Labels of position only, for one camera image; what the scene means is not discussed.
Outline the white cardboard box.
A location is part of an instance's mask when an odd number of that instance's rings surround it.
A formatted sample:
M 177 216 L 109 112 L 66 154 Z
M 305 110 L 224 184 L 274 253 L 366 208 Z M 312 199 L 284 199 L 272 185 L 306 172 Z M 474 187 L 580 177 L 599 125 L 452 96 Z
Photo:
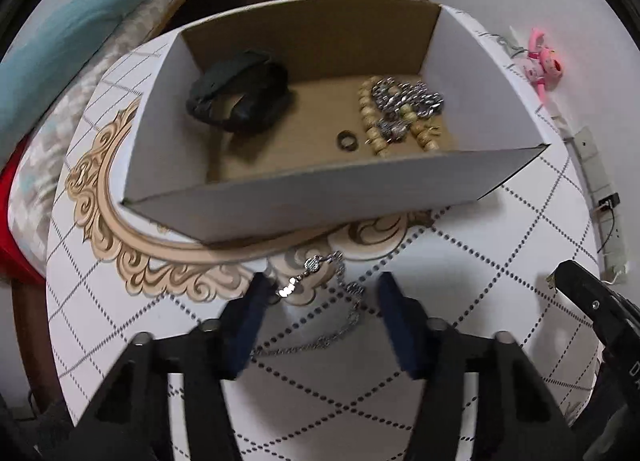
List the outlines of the white cardboard box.
M 462 10 L 424 0 L 281 0 L 187 25 L 120 146 L 113 197 L 205 243 L 480 200 L 551 140 L 536 94 L 474 28 Z M 273 129 L 241 140 L 194 120 L 186 99 L 214 62 L 246 50 L 286 65 L 293 101 Z M 442 95 L 437 150 L 407 138 L 373 153 L 359 101 L 372 77 L 419 79 Z

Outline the red blanket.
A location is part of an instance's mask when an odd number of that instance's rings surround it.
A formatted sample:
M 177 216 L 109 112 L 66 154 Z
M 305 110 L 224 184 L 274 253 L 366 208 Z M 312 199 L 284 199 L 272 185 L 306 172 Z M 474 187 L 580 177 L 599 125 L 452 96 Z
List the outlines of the red blanket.
M 14 231 L 14 210 L 10 203 L 18 165 L 25 153 L 29 135 L 20 140 L 1 170 L 1 277 L 21 285 L 44 287 L 44 277 L 18 244 Z

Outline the black fitness band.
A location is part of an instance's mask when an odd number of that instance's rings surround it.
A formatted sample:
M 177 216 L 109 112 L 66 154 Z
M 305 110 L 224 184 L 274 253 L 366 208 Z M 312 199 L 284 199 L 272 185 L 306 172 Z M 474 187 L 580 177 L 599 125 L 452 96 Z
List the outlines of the black fitness band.
M 186 111 L 195 120 L 243 137 L 268 131 L 288 110 L 290 75 L 270 55 L 245 51 L 217 60 L 190 88 Z

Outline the light blue duvet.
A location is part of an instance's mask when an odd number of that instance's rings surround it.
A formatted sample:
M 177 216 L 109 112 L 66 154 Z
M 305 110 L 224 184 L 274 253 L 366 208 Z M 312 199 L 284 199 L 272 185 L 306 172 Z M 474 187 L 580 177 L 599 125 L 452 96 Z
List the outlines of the light blue duvet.
M 70 0 L 1 62 L 1 161 L 144 0 Z

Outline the black plug adapter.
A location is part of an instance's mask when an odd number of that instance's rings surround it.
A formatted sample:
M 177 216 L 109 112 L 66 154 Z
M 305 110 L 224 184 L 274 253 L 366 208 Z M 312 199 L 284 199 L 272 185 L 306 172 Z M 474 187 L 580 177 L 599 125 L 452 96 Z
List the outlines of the black plug adapter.
M 613 192 L 598 201 L 598 207 L 603 211 L 613 211 L 620 204 L 620 194 Z

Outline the pink panther plush toy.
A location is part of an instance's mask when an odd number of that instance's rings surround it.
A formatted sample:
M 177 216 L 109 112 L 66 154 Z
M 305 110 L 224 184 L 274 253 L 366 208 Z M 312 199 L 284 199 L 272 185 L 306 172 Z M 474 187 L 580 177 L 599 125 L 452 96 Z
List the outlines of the pink panther plush toy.
M 544 30 L 530 30 L 526 55 L 521 63 L 524 76 L 544 103 L 549 88 L 555 88 L 564 74 L 556 51 L 544 42 Z

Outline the checkered bed sheet mattress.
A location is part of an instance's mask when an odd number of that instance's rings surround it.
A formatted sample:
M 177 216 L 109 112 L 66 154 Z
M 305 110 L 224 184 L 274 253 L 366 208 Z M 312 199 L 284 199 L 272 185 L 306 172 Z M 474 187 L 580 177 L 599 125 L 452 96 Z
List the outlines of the checkered bed sheet mattress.
M 27 135 L 10 195 L 18 244 L 40 273 L 46 269 L 51 214 L 65 156 L 100 82 L 114 65 L 139 45 L 155 38 L 185 0 L 144 0 L 58 94 Z

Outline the white diamond-pattern tablecloth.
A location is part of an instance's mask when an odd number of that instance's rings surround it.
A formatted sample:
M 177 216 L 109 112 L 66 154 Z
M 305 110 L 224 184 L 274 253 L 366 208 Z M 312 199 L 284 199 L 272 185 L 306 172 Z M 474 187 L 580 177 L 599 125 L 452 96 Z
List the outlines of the white diamond-pattern tablecloth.
M 66 406 L 78 419 L 138 332 L 172 337 L 217 316 L 258 271 L 288 277 L 308 256 L 341 251 L 346 276 L 372 285 L 390 271 L 431 314 L 465 333 L 514 334 L 568 419 L 586 407 L 599 345 L 584 314 L 547 285 L 574 259 L 596 270 L 597 242 L 584 189 L 554 117 L 551 143 L 486 198 L 436 213 L 346 226 L 314 240 L 207 252 L 96 196 L 112 190 L 117 155 L 170 36 L 122 57 L 103 77 L 65 157 L 52 210 L 47 312 Z M 179 252 L 190 250 L 189 259 Z M 259 343 L 279 355 L 253 360 L 224 388 L 247 460 L 397 460 L 421 393 L 390 349 L 373 296 L 358 327 L 321 351 L 300 345 L 337 330 L 352 300 L 334 281 L 310 300 L 279 302 Z

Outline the wall power strip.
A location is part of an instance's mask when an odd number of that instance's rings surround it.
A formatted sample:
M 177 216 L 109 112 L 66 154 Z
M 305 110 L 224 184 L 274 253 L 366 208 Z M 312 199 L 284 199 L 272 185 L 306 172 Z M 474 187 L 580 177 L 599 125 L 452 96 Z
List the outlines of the wall power strip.
M 597 259 L 605 285 L 623 285 L 628 261 L 620 214 L 620 194 L 606 172 L 593 135 L 584 126 L 568 143 L 574 152 L 580 184 L 585 188 L 591 221 L 597 234 Z

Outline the white cloth bag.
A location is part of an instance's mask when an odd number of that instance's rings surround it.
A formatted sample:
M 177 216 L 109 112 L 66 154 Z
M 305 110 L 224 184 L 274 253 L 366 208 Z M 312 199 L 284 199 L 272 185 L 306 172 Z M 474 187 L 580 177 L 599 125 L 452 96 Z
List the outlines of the white cloth bag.
M 510 36 L 487 31 L 485 28 L 474 28 L 474 36 L 484 50 L 499 62 L 513 62 L 514 59 L 527 56 L 527 48 L 512 40 Z

